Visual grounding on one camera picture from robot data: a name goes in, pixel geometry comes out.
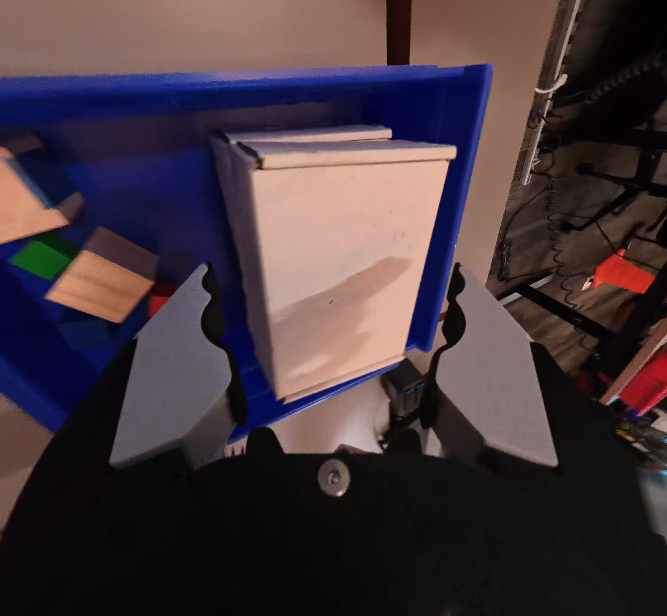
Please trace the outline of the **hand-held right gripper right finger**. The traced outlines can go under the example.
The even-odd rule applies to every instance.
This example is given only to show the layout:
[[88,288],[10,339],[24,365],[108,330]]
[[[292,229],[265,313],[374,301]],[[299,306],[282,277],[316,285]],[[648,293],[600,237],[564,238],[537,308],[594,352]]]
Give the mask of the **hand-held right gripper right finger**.
[[544,468],[559,464],[532,341],[496,298],[456,264],[421,420],[446,456],[494,451]]

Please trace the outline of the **natural wooden block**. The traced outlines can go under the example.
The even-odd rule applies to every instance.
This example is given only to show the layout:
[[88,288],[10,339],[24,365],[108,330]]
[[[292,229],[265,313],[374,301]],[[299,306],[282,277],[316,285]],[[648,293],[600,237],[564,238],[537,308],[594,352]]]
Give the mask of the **natural wooden block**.
[[156,282],[161,258],[98,227],[48,289],[45,299],[122,324]]
[[85,207],[82,193],[38,137],[1,138],[1,244],[70,226]]

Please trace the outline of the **grey usb hub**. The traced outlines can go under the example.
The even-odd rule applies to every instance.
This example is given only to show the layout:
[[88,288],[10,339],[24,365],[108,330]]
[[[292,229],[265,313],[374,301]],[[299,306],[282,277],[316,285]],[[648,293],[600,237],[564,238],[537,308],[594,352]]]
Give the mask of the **grey usb hub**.
[[405,419],[418,410],[426,382],[410,359],[404,358],[394,368],[384,372],[380,383],[389,399],[392,417]]

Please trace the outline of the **red wooden block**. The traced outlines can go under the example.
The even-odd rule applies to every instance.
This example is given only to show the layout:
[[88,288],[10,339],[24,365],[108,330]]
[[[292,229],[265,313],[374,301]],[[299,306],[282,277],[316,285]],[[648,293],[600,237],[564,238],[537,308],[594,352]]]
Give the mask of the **red wooden block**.
[[172,282],[156,282],[152,287],[147,301],[147,318],[154,315],[168,302],[176,292],[179,285]]

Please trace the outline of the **orange plastic object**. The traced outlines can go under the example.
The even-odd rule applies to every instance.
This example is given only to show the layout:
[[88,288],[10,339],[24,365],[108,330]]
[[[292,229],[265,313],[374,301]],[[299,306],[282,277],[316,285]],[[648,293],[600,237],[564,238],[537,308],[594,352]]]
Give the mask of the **orange plastic object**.
[[634,294],[644,294],[654,282],[655,275],[627,260],[625,253],[626,249],[621,248],[601,262],[584,282],[582,291],[609,284]]

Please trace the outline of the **black stand legs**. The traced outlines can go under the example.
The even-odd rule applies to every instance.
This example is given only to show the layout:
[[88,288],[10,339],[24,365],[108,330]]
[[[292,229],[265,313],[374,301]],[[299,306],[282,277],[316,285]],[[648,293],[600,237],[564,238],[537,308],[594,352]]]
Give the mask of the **black stand legs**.
[[629,235],[613,241],[602,222],[621,219],[648,198],[666,203],[666,182],[654,177],[663,152],[636,154],[633,176],[598,171],[580,164],[568,176],[553,173],[554,162],[539,173],[543,186],[521,197],[504,220],[497,243],[497,270],[489,282],[504,307],[529,303],[529,309],[548,313],[571,332],[613,342],[620,325],[602,323],[579,307],[581,295],[598,291],[580,289],[607,257],[627,243]]

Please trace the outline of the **green wooden block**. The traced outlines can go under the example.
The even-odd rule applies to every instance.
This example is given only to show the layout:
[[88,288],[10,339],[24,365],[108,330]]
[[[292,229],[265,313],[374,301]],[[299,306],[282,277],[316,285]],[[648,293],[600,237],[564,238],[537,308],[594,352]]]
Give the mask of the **green wooden block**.
[[34,276],[51,280],[58,277],[79,252],[80,248],[71,242],[33,240],[10,257],[9,262]]

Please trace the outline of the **white cardboard box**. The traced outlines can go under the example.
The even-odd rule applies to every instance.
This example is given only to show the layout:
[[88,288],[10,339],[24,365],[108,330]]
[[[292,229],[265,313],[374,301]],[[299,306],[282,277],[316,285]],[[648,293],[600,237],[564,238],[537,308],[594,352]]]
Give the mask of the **white cardboard box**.
[[209,135],[215,169],[221,187],[228,221],[236,246],[241,284],[246,296],[247,325],[254,339],[255,355],[277,400],[290,401],[278,394],[273,382],[269,324],[265,318],[264,289],[260,254],[255,235],[252,194],[246,189],[241,170],[235,170],[236,144],[324,144],[361,141],[386,141],[392,138],[391,128],[381,125],[343,125],[329,128],[241,131],[225,133],[214,130]]
[[278,400],[402,359],[456,154],[396,139],[225,146],[247,323]]

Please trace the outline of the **red plastic bin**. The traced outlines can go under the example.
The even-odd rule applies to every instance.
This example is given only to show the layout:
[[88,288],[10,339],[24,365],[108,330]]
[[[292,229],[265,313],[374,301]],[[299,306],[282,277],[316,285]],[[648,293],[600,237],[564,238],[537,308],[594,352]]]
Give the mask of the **red plastic bin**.
[[666,397],[666,349],[657,353],[622,390],[620,399],[637,417]]

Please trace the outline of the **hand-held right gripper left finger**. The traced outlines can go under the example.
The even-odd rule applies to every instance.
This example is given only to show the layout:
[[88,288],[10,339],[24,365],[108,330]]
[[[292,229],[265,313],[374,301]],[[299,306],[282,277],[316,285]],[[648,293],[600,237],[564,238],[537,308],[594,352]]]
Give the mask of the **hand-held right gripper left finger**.
[[178,451],[192,469],[223,456],[247,399],[212,265],[198,266],[136,337],[109,462],[126,469]]

